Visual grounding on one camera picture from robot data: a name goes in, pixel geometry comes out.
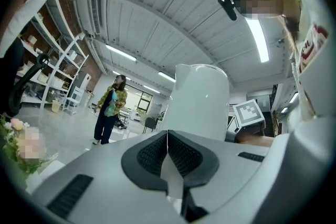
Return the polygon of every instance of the black vent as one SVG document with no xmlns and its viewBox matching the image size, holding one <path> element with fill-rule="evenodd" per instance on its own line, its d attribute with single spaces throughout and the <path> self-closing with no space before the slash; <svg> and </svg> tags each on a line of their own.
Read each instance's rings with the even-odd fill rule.
<svg viewBox="0 0 336 224">
<path fill-rule="evenodd" d="M 137 155 L 139 164 L 153 175 L 161 175 L 161 166 L 167 155 L 166 135 L 141 149 Z"/>
<path fill-rule="evenodd" d="M 182 142 L 174 135 L 168 139 L 169 156 L 182 177 L 197 168 L 203 161 L 199 151 Z"/>
<path fill-rule="evenodd" d="M 245 158 L 245 159 L 250 159 L 252 161 L 256 161 L 256 162 L 262 162 L 264 160 L 264 156 L 260 156 L 257 154 L 252 154 L 252 153 L 248 153 L 248 152 L 240 152 L 238 154 L 239 157 Z"/>
<path fill-rule="evenodd" d="M 90 176 L 77 175 L 47 208 L 59 217 L 66 219 L 92 180 L 93 178 Z"/>
</svg>

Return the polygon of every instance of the floor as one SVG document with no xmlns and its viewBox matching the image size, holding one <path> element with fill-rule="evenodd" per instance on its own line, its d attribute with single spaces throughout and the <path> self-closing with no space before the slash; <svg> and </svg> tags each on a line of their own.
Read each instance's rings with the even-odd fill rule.
<svg viewBox="0 0 336 224">
<path fill-rule="evenodd" d="M 30 126 L 38 127 L 45 139 L 47 155 L 58 153 L 57 160 L 68 164 L 93 146 L 91 139 L 97 121 L 93 109 L 79 107 L 76 114 L 70 116 L 67 112 L 54 113 L 51 106 L 40 110 L 39 107 L 25 105 L 21 108 L 17 118 L 28 122 Z M 122 139 L 141 135 L 143 125 L 137 121 L 129 121 L 128 128 L 120 130 L 113 128 L 110 143 Z"/>
</svg>

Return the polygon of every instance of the patterned jacket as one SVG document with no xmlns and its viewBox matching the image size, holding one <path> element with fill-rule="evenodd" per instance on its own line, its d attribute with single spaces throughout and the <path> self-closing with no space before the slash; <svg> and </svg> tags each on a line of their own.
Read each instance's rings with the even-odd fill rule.
<svg viewBox="0 0 336 224">
<path fill-rule="evenodd" d="M 102 106 L 107 98 L 107 95 L 109 94 L 109 92 L 113 89 L 112 86 L 107 88 L 106 93 L 103 95 L 103 97 L 99 100 L 99 102 L 97 103 L 97 106 Z M 118 100 L 121 104 L 120 105 L 115 105 L 115 109 L 114 109 L 114 113 L 112 116 L 119 114 L 119 111 L 121 108 L 123 108 L 126 105 L 126 99 L 127 99 L 127 91 L 123 90 L 123 91 L 119 91 L 116 90 L 115 91 L 117 96 L 118 96 Z"/>
</svg>

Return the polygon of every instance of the fluorescent light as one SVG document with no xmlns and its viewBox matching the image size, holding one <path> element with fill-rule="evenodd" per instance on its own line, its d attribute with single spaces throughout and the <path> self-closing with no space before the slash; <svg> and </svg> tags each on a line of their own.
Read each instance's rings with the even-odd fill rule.
<svg viewBox="0 0 336 224">
<path fill-rule="evenodd" d="M 298 95 L 299 95 L 298 92 L 294 93 L 294 95 L 293 95 L 292 99 L 289 101 L 289 103 L 292 104 L 295 101 L 296 97 L 298 97 Z"/>
<path fill-rule="evenodd" d="M 151 90 L 151 91 L 153 91 L 153 92 L 160 93 L 159 91 L 156 91 L 156 90 L 154 90 L 154 89 L 152 89 L 152 88 L 149 88 L 149 87 L 146 86 L 146 85 L 144 85 L 144 87 L 147 88 L 147 89 L 149 89 L 149 90 Z"/>
<path fill-rule="evenodd" d="M 117 49 L 115 49 L 115 48 L 113 48 L 113 47 L 111 47 L 111 46 L 109 46 L 109 45 L 105 45 L 109 50 L 112 50 L 112 51 L 114 51 L 115 53 L 117 53 L 117 54 L 120 54 L 120 55 L 122 55 L 122 56 L 124 56 L 124 57 L 126 57 L 126 58 L 128 58 L 128 59 L 130 59 L 130 60 L 132 60 L 133 62 L 136 62 L 136 57 L 133 57 L 133 56 L 130 56 L 130 55 L 128 55 L 128 54 L 126 54 L 125 52 L 122 52 L 121 50 L 117 50 Z"/>
<path fill-rule="evenodd" d="M 263 29 L 261 28 L 260 22 L 258 20 L 251 20 L 248 18 L 245 19 L 248 26 L 251 29 L 254 40 L 257 44 L 260 61 L 267 62 L 269 60 L 268 49 L 265 41 L 264 32 L 262 31 Z"/>
<path fill-rule="evenodd" d="M 176 82 L 176 80 L 174 80 L 173 78 L 169 77 L 165 73 L 159 72 L 159 75 L 162 76 L 162 77 L 164 77 L 165 79 L 168 79 L 168 80 L 174 82 L 174 83 Z"/>
</svg>

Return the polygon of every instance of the white ceiling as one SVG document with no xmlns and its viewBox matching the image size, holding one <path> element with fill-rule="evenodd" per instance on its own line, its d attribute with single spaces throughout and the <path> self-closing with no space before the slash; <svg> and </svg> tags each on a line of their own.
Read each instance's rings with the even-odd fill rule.
<svg viewBox="0 0 336 224">
<path fill-rule="evenodd" d="M 267 89 L 287 77 L 287 44 L 277 44 L 284 34 L 276 19 L 260 20 L 270 58 L 261 63 L 246 21 L 239 14 L 231 21 L 217 0 L 99 1 L 103 34 L 97 39 L 138 59 L 134 63 L 96 41 L 105 68 L 118 69 L 165 96 L 173 83 L 158 71 L 174 76 L 179 63 L 219 66 L 230 79 L 231 91 Z"/>
</svg>

